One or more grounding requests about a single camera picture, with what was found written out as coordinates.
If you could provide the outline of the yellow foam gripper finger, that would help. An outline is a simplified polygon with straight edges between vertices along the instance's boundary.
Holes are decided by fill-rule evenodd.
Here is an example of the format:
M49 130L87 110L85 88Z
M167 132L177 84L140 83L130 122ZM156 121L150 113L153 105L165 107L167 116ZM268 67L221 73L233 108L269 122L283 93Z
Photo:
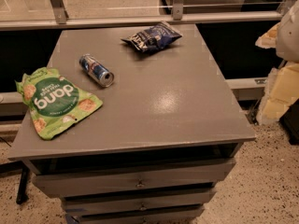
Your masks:
M279 121L298 99L299 63L287 63L280 69L273 68L268 75L256 115L258 123L264 125Z
M277 46L279 22L271 27L262 36L259 36L255 45L262 49L274 49Z

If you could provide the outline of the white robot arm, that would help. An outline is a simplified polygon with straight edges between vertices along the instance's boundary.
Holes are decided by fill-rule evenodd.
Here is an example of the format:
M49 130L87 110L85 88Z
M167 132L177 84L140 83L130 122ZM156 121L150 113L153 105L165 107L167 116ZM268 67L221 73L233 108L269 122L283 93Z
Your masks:
M259 124L271 124L299 99L299 0L255 45L275 49L276 55L286 63L282 68L271 69L256 116Z

